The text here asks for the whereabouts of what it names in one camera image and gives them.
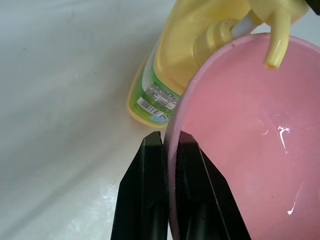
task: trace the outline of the bottle label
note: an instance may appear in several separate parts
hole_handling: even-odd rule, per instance
[[[153,49],[136,80],[129,107],[145,121],[165,126],[180,96],[157,78],[153,65],[156,48],[157,46]]]

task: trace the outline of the yellow spray bottle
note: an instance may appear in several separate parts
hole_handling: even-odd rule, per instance
[[[203,62],[262,23],[271,26],[265,64],[278,68],[290,24],[308,8],[305,0],[176,0],[157,45],[134,78],[127,100],[130,115],[150,127],[164,127]]]

